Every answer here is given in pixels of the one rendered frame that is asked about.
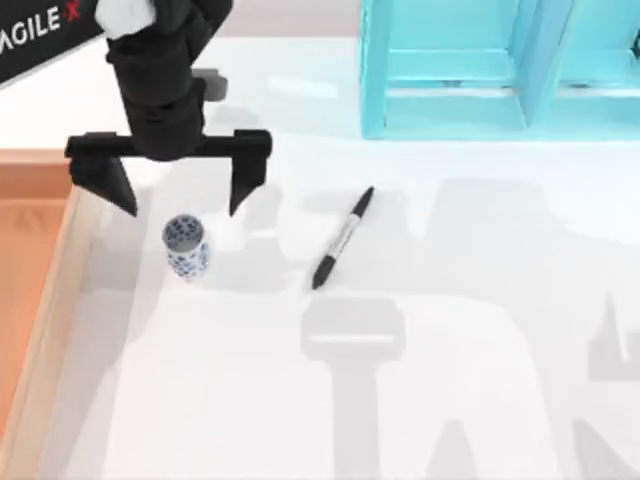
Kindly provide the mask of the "black marker pen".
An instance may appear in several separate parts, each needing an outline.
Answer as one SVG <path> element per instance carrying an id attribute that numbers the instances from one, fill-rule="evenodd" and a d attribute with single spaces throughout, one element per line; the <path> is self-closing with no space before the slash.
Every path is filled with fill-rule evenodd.
<path id="1" fill-rule="evenodd" d="M 360 224 L 365 212 L 367 211 L 371 199 L 374 195 L 375 188 L 369 186 L 367 190 L 360 196 L 351 212 L 347 216 L 338 234 L 329 245 L 316 270 L 311 277 L 311 288 L 317 290 L 322 287 L 331 275 L 338 258 L 349 243 L 357 226 Z"/>

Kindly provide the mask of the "blue and white cup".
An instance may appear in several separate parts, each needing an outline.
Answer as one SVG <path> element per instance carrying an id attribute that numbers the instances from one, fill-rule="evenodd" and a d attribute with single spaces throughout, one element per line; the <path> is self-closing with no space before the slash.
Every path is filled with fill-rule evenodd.
<path id="1" fill-rule="evenodd" d="M 210 263 L 208 235 L 201 221 L 192 215 L 171 218 L 162 231 L 167 261 L 174 273 L 185 281 L 204 275 Z"/>

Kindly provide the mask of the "light blue rack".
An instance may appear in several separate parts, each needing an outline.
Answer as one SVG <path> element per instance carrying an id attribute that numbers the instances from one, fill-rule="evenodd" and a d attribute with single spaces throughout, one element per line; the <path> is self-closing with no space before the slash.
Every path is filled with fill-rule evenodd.
<path id="1" fill-rule="evenodd" d="M 640 0 L 360 0 L 369 139 L 640 141 Z"/>

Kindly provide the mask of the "shallow salmon-coloured box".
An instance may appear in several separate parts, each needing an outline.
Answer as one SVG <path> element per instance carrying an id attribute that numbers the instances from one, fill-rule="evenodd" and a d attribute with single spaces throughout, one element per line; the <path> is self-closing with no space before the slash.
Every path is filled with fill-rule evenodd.
<path id="1" fill-rule="evenodd" d="M 0 480 L 97 477 L 149 219 L 74 187 L 60 152 L 0 149 Z"/>

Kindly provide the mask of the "grey rounded box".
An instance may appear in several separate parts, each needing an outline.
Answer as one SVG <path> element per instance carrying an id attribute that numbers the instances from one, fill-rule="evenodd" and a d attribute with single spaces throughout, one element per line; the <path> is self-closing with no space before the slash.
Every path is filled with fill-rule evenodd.
<path id="1" fill-rule="evenodd" d="M 220 102 L 226 98 L 228 91 L 228 79 L 221 75 L 218 69 L 193 69 L 192 74 L 196 79 L 200 79 L 205 85 L 205 101 Z"/>

